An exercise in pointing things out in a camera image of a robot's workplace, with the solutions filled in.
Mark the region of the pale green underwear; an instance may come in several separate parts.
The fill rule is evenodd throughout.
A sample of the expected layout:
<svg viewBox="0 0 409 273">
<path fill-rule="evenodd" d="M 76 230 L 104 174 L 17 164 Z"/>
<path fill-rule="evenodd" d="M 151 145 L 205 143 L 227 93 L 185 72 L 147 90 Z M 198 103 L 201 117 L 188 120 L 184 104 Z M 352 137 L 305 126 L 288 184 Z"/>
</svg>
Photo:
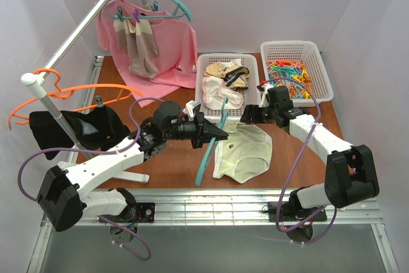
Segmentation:
<svg viewBox="0 0 409 273">
<path fill-rule="evenodd" d="M 229 136 L 215 149 L 214 179 L 227 176 L 243 184 L 269 170 L 272 138 L 264 130 L 256 125 L 228 123 L 224 131 Z"/>
</svg>

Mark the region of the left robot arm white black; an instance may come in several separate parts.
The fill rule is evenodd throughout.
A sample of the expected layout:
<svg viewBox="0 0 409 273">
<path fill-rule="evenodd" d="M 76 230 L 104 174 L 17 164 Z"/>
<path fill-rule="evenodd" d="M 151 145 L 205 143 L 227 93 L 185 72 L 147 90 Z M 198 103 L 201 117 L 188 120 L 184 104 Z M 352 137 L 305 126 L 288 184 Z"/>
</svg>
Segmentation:
<svg viewBox="0 0 409 273">
<path fill-rule="evenodd" d="M 169 140 L 189 140 L 193 148 L 224 141 L 228 133 L 208 121 L 199 106 L 193 115 L 176 102 L 161 103 L 141 128 L 124 138 L 110 155 L 98 155 L 82 164 L 49 169 L 36 201 L 56 231 L 65 231 L 83 217 L 113 222 L 134 222 L 142 209 L 124 188 L 98 192 L 96 188 L 122 171 L 140 165 L 165 150 Z"/>
</svg>

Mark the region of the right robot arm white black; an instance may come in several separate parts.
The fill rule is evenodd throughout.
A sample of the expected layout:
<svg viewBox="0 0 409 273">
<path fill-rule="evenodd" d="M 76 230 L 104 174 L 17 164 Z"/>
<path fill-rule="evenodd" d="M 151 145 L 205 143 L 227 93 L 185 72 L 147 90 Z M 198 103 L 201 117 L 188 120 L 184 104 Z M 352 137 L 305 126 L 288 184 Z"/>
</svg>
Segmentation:
<svg viewBox="0 0 409 273">
<path fill-rule="evenodd" d="M 289 200 L 280 206 L 281 215 L 308 216 L 319 207 L 332 205 L 344 208 L 379 195 L 380 187 L 370 148 L 366 145 L 354 146 L 342 140 L 316 122 L 305 109 L 247 105 L 240 121 L 274 123 L 305 142 L 325 163 L 324 182 L 291 192 Z"/>
</svg>

